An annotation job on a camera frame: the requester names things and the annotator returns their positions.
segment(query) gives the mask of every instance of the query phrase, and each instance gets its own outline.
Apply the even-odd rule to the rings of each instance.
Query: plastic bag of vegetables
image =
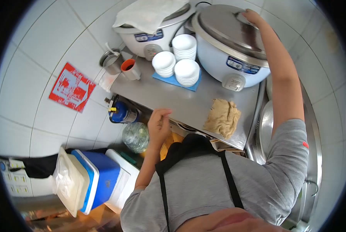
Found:
[[[123,130],[122,139],[130,150],[142,153],[146,151],[148,145],[148,128],[140,122],[128,123]]]

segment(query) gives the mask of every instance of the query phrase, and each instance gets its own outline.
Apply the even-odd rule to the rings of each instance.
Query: red and white sign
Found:
[[[49,99],[81,113],[95,87],[96,84],[84,74],[66,63],[49,94]]]

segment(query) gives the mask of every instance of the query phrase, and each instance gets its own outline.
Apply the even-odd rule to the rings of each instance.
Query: gray t-shirt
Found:
[[[300,119],[282,123],[276,130],[265,165],[226,152],[246,211],[274,225],[289,215],[307,172],[309,151],[306,126]],[[169,226],[175,231],[186,220],[234,207],[221,158],[217,155],[184,159],[164,174]],[[167,231],[157,173],[145,190],[135,190],[120,215],[124,232]]]

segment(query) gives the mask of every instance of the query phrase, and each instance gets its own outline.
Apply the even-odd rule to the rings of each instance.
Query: stack of white bowls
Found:
[[[174,72],[181,86],[191,87],[199,79],[200,67],[195,61],[184,59],[177,62]]]
[[[174,74],[176,59],[171,52],[159,52],[152,59],[152,66],[161,77],[171,77]]]
[[[196,58],[196,39],[192,35],[182,34],[172,40],[173,52],[176,60],[183,59],[195,60]]]

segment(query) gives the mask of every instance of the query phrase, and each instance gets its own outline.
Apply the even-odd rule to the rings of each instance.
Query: stainless steel basin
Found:
[[[299,221],[303,221],[308,224],[311,215],[314,213],[317,199],[319,197],[319,189],[321,185],[322,175],[322,158],[321,158],[321,144],[318,124],[316,122],[315,114],[311,102],[307,96],[307,93],[302,86],[303,107],[305,110],[305,123],[307,132],[307,141],[309,144],[309,160],[307,175],[305,182],[302,186],[301,192],[297,198],[295,205],[293,206],[290,215],[283,223],[286,229],[291,229]],[[251,132],[249,135],[247,144],[245,145],[245,152],[247,157],[261,165],[265,163],[264,155],[261,151],[259,140],[256,136],[256,128],[259,123],[259,112],[262,111],[264,105],[268,102],[266,94],[259,96],[260,108],[254,116],[254,124],[252,124]]]

